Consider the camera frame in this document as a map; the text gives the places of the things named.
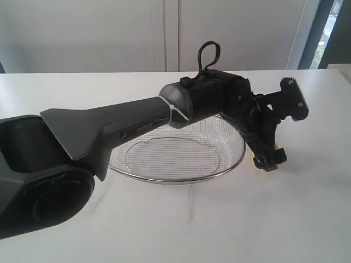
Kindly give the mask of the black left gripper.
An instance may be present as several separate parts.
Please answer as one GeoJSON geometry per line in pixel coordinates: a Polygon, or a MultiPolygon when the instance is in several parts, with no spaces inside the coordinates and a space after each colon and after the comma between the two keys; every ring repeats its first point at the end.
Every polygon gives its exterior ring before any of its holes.
{"type": "MultiPolygon", "coordinates": [[[[241,135],[244,136],[252,153],[260,153],[263,150],[270,150],[275,143],[275,132],[281,122],[279,114],[268,105],[281,98],[281,91],[269,94],[253,94],[250,90],[241,91],[238,95],[240,106],[240,117],[243,123],[241,135]]],[[[271,151],[271,164],[257,156],[253,157],[253,162],[258,169],[265,172],[277,170],[277,165],[285,163],[287,156],[284,148],[277,148],[271,151]]]]}

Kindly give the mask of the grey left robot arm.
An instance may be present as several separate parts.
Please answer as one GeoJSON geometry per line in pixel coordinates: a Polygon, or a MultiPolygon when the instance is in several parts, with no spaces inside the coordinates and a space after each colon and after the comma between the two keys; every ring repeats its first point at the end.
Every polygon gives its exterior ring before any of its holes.
{"type": "Polygon", "coordinates": [[[105,179],[113,148],[162,125],[183,128],[221,114],[265,170],[286,160],[275,131],[290,115],[288,80],[255,94],[248,79],[218,70],[183,77],[157,97],[87,110],[52,108],[1,120],[1,238],[58,225],[105,179]]]}

